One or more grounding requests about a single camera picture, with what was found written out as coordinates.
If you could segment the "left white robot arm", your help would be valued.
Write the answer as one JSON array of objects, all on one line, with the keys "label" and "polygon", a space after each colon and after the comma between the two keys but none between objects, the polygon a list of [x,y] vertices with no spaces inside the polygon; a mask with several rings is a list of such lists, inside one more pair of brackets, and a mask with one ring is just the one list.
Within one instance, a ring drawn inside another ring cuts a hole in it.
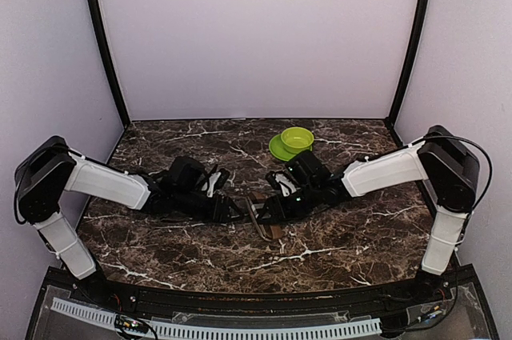
[{"label": "left white robot arm", "polygon": [[105,305],[113,297],[112,285],[101,278],[100,265],[61,212],[62,194],[76,192],[146,214],[177,211],[195,221],[224,224],[245,217],[232,198],[220,193],[229,176],[228,170],[208,170],[188,156],[153,174],[120,171],[52,136],[15,171],[14,216],[18,224],[32,225],[71,275],[82,280],[85,296]]}]

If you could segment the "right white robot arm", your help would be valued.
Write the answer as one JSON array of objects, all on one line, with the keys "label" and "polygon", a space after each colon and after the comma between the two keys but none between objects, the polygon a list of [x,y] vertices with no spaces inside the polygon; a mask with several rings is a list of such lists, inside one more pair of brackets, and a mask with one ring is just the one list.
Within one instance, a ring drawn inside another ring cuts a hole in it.
[{"label": "right white robot arm", "polygon": [[426,135],[387,154],[356,160],[336,172],[310,150],[286,163],[286,172],[269,172],[267,181],[277,191],[262,204],[247,202],[253,222],[274,225],[308,216],[320,205],[338,206],[376,190],[408,182],[427,181],[435,194],[436,212],[422,273],[408,286],[416,303],[427,302],[439,289],[437,276],[448,267],[476,206],[480,163],[471,140],[452,135],[440,125]]}]

